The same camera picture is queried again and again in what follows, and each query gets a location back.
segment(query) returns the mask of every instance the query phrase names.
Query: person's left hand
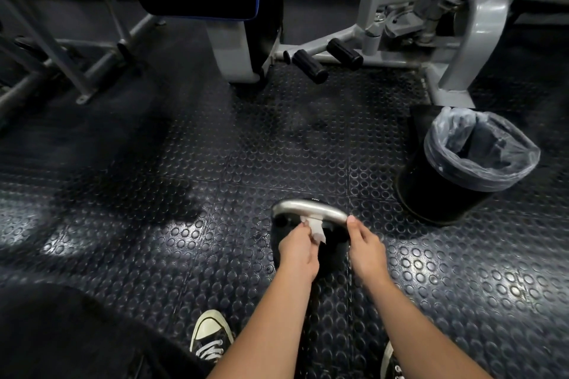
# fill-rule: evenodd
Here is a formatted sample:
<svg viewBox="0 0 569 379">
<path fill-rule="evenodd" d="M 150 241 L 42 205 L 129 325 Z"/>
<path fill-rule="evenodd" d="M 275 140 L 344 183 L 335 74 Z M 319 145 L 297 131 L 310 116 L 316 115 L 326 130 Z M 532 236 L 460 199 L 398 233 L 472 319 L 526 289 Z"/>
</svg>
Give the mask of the person's left hand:
<svg viewBox="0 0 569 379">
<path fill-rule="evenodd" d="M 310 237 L 310 227 L 301 223 L 279 243 L 280 268 L 299 272 L 312 282 L 318 274 L 318 246 Z"/>
</svg>

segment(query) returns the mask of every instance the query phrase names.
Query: sneaker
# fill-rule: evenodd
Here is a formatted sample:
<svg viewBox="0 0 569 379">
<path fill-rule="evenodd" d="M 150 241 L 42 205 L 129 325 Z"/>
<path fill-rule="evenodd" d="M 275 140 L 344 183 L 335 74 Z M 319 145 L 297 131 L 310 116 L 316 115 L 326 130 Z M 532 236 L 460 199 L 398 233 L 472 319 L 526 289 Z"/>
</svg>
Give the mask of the sneaker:
<svg viewBox="0 0 569 379">
<path fill-rule="evenodd" d="M 208 310 L 197 320 L 189 351 L 202 360 L 217 363 L 231 343 L 233 334 L 223 315 L 217 310 Z"/>
<path fill-rule="evenodd" d="M 405 379 L 401 366 L 393 354 L 391 342 L 385 347 L 383 359 L 381 360 L 380 379 Z"/>
</svg>

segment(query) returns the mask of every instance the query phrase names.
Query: hand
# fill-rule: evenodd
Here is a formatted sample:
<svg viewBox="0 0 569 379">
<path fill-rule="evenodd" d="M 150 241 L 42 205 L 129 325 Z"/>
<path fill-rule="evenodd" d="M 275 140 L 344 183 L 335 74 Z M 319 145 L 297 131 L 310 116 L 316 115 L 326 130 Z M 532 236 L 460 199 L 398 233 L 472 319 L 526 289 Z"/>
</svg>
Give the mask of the hand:
<svg viewBox="0 0 569 379">
<path fill-rule="evenodd" d="M 380 238 L 354 216 L 348 217 L 350 262 L 355 274 L 368 289 L 374 283 L 391 282 L 385 246 Z"/>
<path fill-rule="evenodd" d="M 279 243 L 281 269 L 299 272 L 308 277 L 310 282 L 318 274 L 318 246 L 310 237 L 310 227 L 301 223 Z"/>
</svg>

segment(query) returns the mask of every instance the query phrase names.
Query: kettlebell handle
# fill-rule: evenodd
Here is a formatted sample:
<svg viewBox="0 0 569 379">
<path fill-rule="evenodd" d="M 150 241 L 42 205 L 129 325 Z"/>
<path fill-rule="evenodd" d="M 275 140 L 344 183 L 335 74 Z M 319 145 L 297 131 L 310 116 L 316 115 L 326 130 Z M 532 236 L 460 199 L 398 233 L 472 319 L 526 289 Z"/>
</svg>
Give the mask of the kettlebell handle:
<svg viewBox="0 0 569 379">
<path fill-rule="evenodd" d="M 348 215 L 336 207 L 309 199 L 283 199 L 272 208 L 273 218 L 283 213 L 325 220 L 338 225 L 346 225 Z"/>
</svg>

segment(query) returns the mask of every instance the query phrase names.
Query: plastic bag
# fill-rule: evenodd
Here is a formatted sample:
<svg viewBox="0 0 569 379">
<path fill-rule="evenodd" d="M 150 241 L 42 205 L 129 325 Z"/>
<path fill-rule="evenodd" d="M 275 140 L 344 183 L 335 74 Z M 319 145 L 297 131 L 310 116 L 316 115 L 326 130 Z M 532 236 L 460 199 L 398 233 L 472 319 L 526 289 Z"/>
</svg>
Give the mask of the plastic bag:
<svg viewBox="0 0 569 379">
<path fill-rule="evenodd" d="M 528 175 L 540 150 L 499 115 L 444 107 L 427 133 L 424 152 L 445 179 L 480 192 L 504 190 Z"/>
</svg>

